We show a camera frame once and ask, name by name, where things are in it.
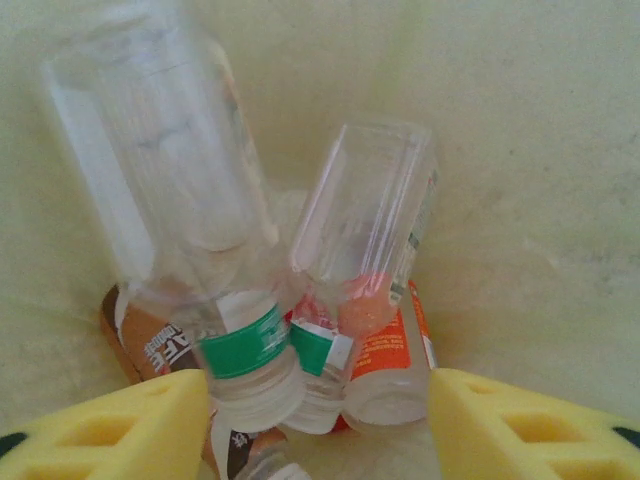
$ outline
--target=green label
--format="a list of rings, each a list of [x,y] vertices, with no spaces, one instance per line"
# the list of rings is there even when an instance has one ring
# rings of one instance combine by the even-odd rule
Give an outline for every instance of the green label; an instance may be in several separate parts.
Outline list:
[[[333,341],[311,333],[295,323],[291,324],[289,336],[298,352],[302,369],[316,377],[322,375]]]
[[[257,322],[220,337],[200,341],[200,352],[214,378],[235,378],[265,366],[288,345],[282,315],[275,306]]]

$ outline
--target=beige surface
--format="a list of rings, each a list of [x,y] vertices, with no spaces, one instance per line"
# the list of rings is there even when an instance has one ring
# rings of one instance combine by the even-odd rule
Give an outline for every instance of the beige surface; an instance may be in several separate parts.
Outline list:
[[[430,122],[439,207],[415,277],[440,363],[640,409],[640,7],[633,0],[216,2],[271,173],[308,186],[354,107]],[[0,16],[0,427],[124,385],[94,313],[100,234],[25,96]],[[295,438],[316,479],[437,478],[427,433]]]

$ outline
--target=orange label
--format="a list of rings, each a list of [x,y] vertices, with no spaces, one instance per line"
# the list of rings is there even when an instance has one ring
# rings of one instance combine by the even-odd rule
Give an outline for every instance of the orange label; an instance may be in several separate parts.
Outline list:
[[[402,313],[398,309],[396,317],[384,330],[367,338],[351,378],[355,379],[378,370],[410,366],[407,334]]]
[[[418,320],[418,327],[420,328],[420,334],[422,335],[422,345],[424,346],[424,353],[429,362],[429,368],[436,368],[436,355],[433,350],[433,344],[431,343],[431,335],[429,334],[429,326],[427,325],[427,319],[424,316],[424,310],[422,310],[422,303],[418,296],[418,288],[413,280],[409,280],[409,292],[411,293],[411,301],[413,302],[413,310],[416,312],[416,319]]]

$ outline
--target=yellow sponge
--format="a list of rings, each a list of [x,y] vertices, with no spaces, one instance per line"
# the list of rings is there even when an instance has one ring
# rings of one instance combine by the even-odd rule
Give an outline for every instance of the yellow sponge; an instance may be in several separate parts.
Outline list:
[[[640,423],[469,373],[431,374],[446,480],[640,480]]]
[[[42,417],[0,439],[0,478],[195,478],[208,401],[204,373],[183,370]]]

